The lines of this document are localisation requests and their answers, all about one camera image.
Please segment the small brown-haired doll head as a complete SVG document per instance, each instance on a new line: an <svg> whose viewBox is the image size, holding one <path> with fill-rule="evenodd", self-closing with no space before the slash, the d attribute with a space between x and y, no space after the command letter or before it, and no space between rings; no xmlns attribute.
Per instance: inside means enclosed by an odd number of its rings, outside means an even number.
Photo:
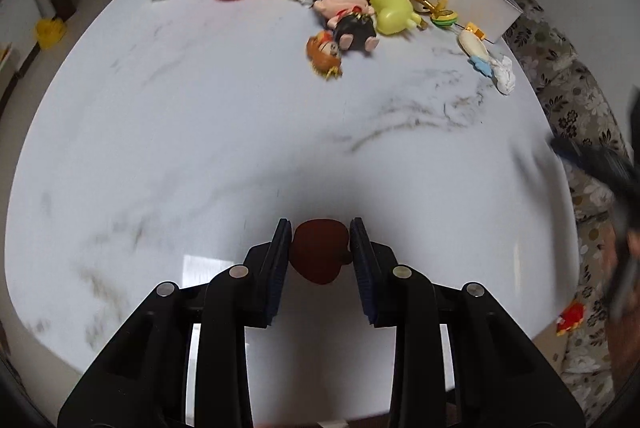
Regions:
<svg viewBox="0 0 640 428"><path fill-rule="evenodd" d="M342 53L329 31L320 31L306 43L306 55L312 69L324 79L342 75Z"/></svg>

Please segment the yellow potty chair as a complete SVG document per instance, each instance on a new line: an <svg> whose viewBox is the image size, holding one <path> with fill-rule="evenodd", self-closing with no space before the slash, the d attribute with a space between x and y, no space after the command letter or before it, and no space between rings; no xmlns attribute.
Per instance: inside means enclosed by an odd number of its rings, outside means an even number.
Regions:
<svg viewBox="0 0 640 428"><path fill-rule="evenodd" d="M41 50L50 50L66 33L66 24L61 18L41 18L35 25L35 38Z"/></svg>

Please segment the yellow-green dinosaur toy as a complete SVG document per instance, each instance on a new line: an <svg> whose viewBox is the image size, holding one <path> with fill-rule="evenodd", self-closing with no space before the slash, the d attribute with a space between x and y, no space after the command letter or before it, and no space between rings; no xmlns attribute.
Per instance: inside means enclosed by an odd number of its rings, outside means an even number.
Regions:
<svg viewBox="0 0 640 428"><path fill-rule="evenodd" d="M424 21L409 0L369 1L375 12L375 29L383 36L423 27Z"/></svg>

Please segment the dark red round object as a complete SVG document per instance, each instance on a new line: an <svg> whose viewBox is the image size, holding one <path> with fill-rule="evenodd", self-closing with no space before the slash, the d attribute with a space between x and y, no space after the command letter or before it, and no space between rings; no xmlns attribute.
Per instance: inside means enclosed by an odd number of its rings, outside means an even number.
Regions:
<svg viewBox="0 0 640 428"><path fill-rule="evenodd" d="M297 226L290 263L307 281L329 285L350 262L347 227L332 219L313 219Z"/></svg>

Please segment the floral sofa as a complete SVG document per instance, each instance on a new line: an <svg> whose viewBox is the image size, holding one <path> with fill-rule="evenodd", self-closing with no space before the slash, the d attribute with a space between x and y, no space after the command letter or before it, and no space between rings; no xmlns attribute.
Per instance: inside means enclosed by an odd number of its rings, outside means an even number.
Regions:
<svg viewBox="0 0 640 428"><path fill-rule="evenodd" d="M555 135L626 155L620 127L593 74L573 44L550 24L536 0L514 0L523 13L504 39L534 89ZM577 225L580 325L565 341L560 376L592 425L612 405L639 366L639 313L608 319L604 291L614 269L611 192L572 167L565 168Z"/></svg>

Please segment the big-head doll figure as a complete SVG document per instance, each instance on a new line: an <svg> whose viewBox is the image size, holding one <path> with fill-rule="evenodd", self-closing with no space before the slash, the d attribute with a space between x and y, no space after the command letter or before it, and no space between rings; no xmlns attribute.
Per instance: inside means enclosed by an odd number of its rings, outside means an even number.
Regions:
<svg viewBox="0 0 640 428"><path fill-rule="evenodd" d="M325 21L340 50L371 54L378 46L369 0L312 0L312 9Z"/></svg>

